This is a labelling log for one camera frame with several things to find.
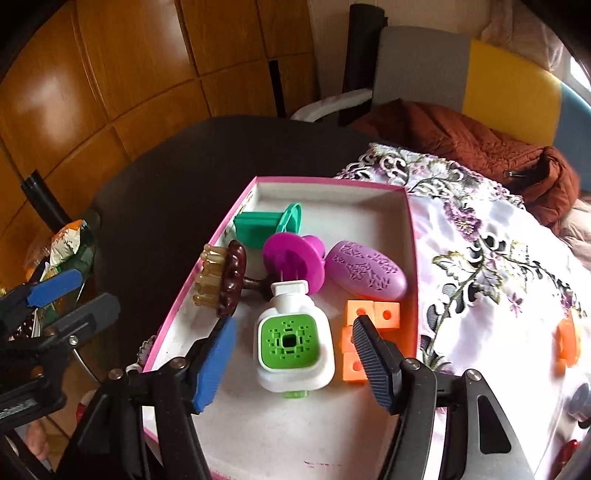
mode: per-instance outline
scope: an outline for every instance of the wooden cabinet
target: wooden cabinet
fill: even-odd
[[[291,115],[316,92],[306,0],[68,0],[0,83],[0,286],[24,280],[29,244],[48,234],[15,171],[37,169],[75,217],[192,123]]]

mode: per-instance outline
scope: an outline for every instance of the black table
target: black table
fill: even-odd
[[[360,132],[266,117],[192,125],[147,152],[95,196],[96,286],[119,298],[107,368],[135,362],[197,257],[254,176],[331,177],[376,141]]]

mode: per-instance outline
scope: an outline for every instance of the quilted jacket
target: quilted jacket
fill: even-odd
[[[579,195],[580,180],[556,147],[529,145],[449,108],[395,100],[352,128],[429,153],[498,181],[524,198],[527,210],[557,233]]]

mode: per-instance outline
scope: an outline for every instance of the lavender oval toy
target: lavender oval toy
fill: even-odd
[[[326,255],[326,274],[349,292],[369,300],[397,301],[407,290],[402,270],[386,255],[343,240]]]

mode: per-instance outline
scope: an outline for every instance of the orange plastic piece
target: orange plastic piece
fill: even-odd
[[[374,303],[372,300],[347,300],[345,306],[345,324],[353,325],[360,315],[367,315],[374,322]]]
[[[343,327],[340,336],[340,349],[343,353],[355,353],[355,345],[353,344],[353,326]]]
[[[374,302],[374,325],[379,329],[400,327],[400,304],[393,301]]]
[[[556,363],[554,364],[554,376],[556,378],[562,378],[565,375],[566,375],[566,362],[564,360],[562,360],[561,358],[559,358],[558,360],[556,360]]]
[[[574,328],[573,315],[560,321],[557,328],[558,358],[565,361],[567,367],[576,365],[581,356],[581,339]]]
[[[343,380],[346,382],[367,382],[367,379],[357,352],[343,353]]]

